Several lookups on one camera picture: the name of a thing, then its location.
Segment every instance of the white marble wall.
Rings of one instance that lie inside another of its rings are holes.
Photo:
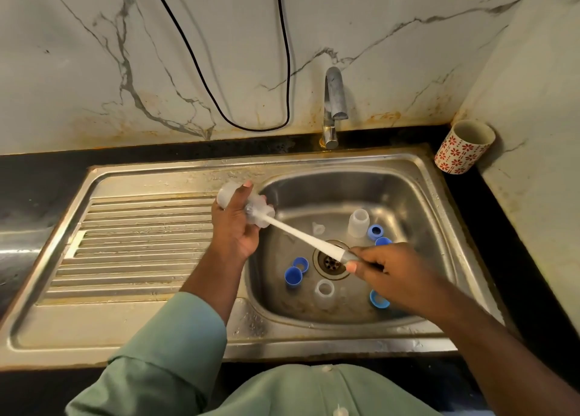
[[[285,118],[276,0],[167,0],[224,111]],[[341,130],[444,123],[522,0],[285,0],[291,123],[320,131],[340,67]],[[0,154],[256,136],[220,118],[158,0],[0,0]]]
[[[480,171],[580,333],[579,24],[580,0],[523,1],[457,118],[495,128]]]

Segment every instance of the fingernail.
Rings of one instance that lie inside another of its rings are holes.
[[[357,270],[357,264],[352,260],[350,262],[346,262],[346,265],[344,265],[344,267],[351,274]]]

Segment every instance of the black countertop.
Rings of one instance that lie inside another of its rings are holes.
[[[446,126],[433,126],[343,132],[339,133],[339,148],[401,146],[426,142],[436,151],[447,131]],[[0,316],[4,315],[24,284],[40,248],[75,195],[89,167],[312,152],[320,150],[319,138],[319,134],[272,136],[235,141],[0,156]],[[444,174],[444,177],[459,214],[495,284],[495,290],[526,346],[576,389],[580,389],[580,372],[569,362],[569,355],[580,349],[580,339],[488,186],[475,169],[460,176]],[[446,360],[430,357],[423,361],[391,359],[374,361],[372,364],[378,371],[390,371],[391,375],[386,376],[395,382],[392,376],[399,370],[393,366],[400,366],[401,372],[410,366],[423,366],[417,368],[415,373],[418,376],[424,375],[426,382],[429,382],[429,378],[437,377],[438,383],[441,383],[441,377],[445,376],[443,383],[454,384],[454,389],[457,389],[458,383],[453,378],[457,372],[461,372],[459,377],[463,378],[463,386],[459,389],[464,386],[465,390],[477,389],[459,357]],[[224,366],[224,369],[241,369],[243,364],[237,366]],[[264,364],[258,369],[269,366]],[[438,367],[430,372],[431,366]],[[254,370],[255,366],[244,368],[244,371]],[[0,390],[3,390],[0,394],[16,400],[20,397],[22,402],[28,402],[30,412],[19,411],[19,414],[58,414],[59,410],[53,413],[53,410],[48,410],[49,407],[62,409],[62,402],[93,382],[99,373],[99,369],[3,373],[0,374]],[[405,383],[406,377],[400,375],[399,379]],[[411,393],[429,401],[429,396],[422,395],[421,388],[413,390],[411,384],[412,381],[403,387],[411,388]],[[60,390],[60,394],[55,396],[49,393],[47,399],[52,405],[48,405],[46,401],[38,400],[46,394],[41,392],[41,397],[33,400],[34,405],[30,406],[33,402],[29,399],[31,387],[37,390],[56,387],[55,390]],[[447,397],[450,395],[449,391],[443,394]],[[471,392],[468,395],[472,396],[472,404],[467,407],[476,407],[473,402],[480,402],[480,395],[477,392],[475,397]],[[435,396],[431,404],[439,407],[439,410],[448,410],[445,405],[440,405],[440,398],[440,395]]]

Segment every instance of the sink drain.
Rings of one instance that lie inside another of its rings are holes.
[[[342,249],[349,248],[346,244],[339,242],[338,240],[327,240],[327,242],[340,246]],[[340,280],[349,276],[349,273],[346,272],[346,268],[341,264],[341,262],[336,261],[334,258],[327,256],[324,252],[317,249],[314,250],[312,261],[314,262],[316,271],[324,278],[329,280]]]

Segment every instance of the chrome faucet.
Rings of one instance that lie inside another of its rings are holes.
[[[338,67],[329,67],[324,76],[323,137],[320,138],[322,148],[331,150],[338,147],[337,128],[334,121],[348,117],[342,74]]]

